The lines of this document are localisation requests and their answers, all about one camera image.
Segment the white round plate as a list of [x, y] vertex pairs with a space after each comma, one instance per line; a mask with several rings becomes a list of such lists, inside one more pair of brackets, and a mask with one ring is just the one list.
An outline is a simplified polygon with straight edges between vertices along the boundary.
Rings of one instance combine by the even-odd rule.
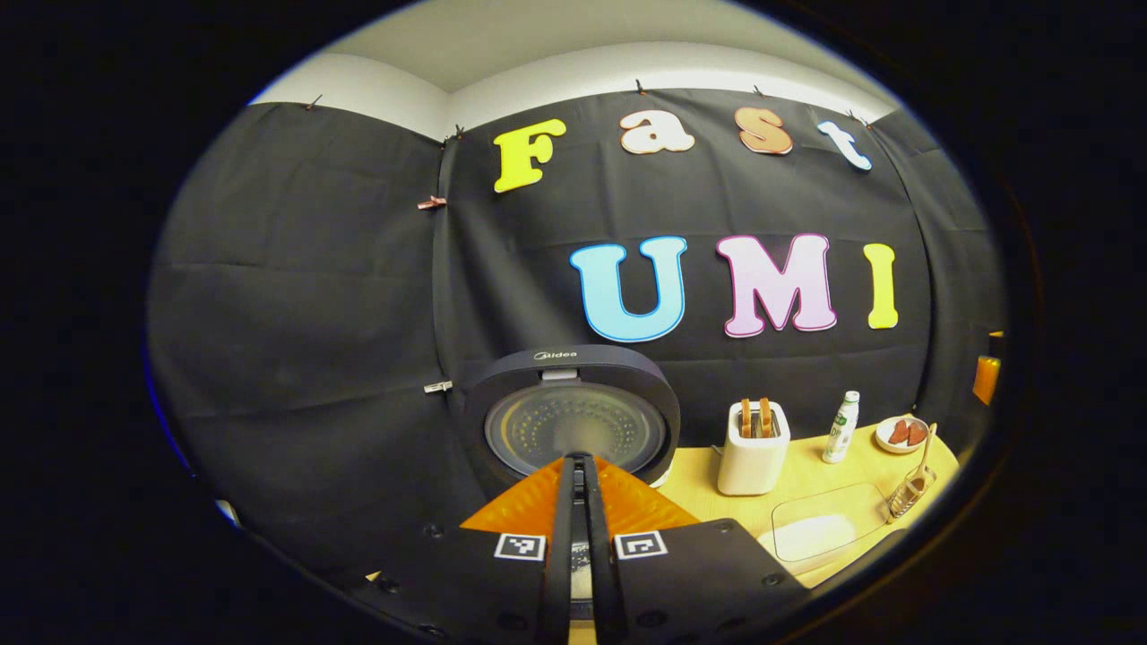
[[910, 421], [911, 420], [920, 420], [916, 417], [907, 415], [907, 414], [905, 414], [905, 415], [897, 415], [897, 417], [889, 417], [889, 419], [882, 420], [880, 423], [877, 423], [876, 430], [874, 432], [874, 437], [876, 440], [877, 446], [884, 449], [885, 451], [889, 451], [889, 453], [896, 453], [896, 454], [913, 453], [918, 449], [921, 449], [924, 445], [924, 442], [921, 445], [918, 445], [918, 446], [914, 446], [914, 448], [906, 446], [904, 443], [898, 444], [898, 445], [890, 445], [888, 443], [888, 437], [889, 437], [890, 433], [894, 432], [894, 425], [896, 425], [896, 422], [898, 420], [900, 420], [900, 419], [908, 419]]

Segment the white plastic bottle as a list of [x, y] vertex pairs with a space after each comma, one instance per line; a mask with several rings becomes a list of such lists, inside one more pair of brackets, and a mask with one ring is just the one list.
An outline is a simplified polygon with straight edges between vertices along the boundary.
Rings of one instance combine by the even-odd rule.
[[832, 428], [821, 453], [826, 464], [840, 464], [846, 457], [849, 444], [858, 422], [860, 393], [845, 391], [842, 404], [832, 422]]

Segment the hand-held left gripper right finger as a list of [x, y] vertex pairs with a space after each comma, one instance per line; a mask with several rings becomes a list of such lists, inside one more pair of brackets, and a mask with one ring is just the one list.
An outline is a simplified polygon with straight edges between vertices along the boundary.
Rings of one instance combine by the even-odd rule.
[[733, 519], [608, 535], [594, 459], [574, 454], [599, 645], [770, 642], [810, 591]]

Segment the white toaster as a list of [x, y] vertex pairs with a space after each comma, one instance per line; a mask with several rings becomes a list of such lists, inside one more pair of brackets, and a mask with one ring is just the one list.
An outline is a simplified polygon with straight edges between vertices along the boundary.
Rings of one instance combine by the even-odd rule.
[[728, 428], [721, 446], [717, 489], [723, 495], [770, 494], [783, 471], [791, 432], [783, 407], [768, 403], [774, 436], [748, 438], [741, 435], [742, 404], [729, 405]]

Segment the wooden spoon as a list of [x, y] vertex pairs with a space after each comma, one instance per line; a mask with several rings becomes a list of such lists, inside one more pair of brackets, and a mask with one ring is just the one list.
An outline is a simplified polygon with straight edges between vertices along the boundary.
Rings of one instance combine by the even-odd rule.
[[924, 440], [923, 456], [918, 465], [918, 468], [910, 475], [910, 487], [913, 487], [918, 494], [923, 494], [928, 487], [928, 458], [933, 448], [933, 441], [936, 436], [937, 423], [933, 422], [928, 428], [928, 434]]

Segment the black backdrop cloth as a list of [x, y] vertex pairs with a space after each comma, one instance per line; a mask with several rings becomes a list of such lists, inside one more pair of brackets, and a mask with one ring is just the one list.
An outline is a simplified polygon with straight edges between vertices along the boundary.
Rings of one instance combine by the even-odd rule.
[[[448, 204], [419, 210], [430, 196]], [[348, 588], [479, 506], [460, 389], [529, 348], [634, 348], [680, 446], [732, 401], [824, 436], [914, 411], [952, 451], [1001, 257], [939, 143], [729, 90], [614, 91], [442, 143], [336, 107], [245, 107], [169, 215], [149, 357], [193, 469]], [[452, 381], [446, 393], [423, 387]]]

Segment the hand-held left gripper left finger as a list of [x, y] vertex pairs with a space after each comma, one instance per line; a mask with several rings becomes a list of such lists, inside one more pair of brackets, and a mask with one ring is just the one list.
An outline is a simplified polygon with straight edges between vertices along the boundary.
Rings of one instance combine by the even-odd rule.
[[356, 600], [423, 645], [568, 645], [582, 454], [560, 464], [548, 535], [444, 529], [377, 566]]

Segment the clear plastic container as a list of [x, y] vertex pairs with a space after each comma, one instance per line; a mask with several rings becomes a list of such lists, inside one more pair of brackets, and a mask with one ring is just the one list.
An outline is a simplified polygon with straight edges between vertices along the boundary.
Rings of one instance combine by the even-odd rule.
[[811, 572], [844, 555], [855, 542], [876, 531], [889, 518], [885, 497], [872, 483], [836, 487], [779, 503], [772, 530], [759, 542], [791, 574]]

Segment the dark rice cooker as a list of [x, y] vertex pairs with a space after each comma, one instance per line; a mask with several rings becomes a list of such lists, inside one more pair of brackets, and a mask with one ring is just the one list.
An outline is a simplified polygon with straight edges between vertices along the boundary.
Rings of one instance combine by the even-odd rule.
[[574, 452], [656, 485], [682, 417], [668, 376], [616, 345], [529, 348], [479, 368], [460, 389], [455, 433], [487, 497]]

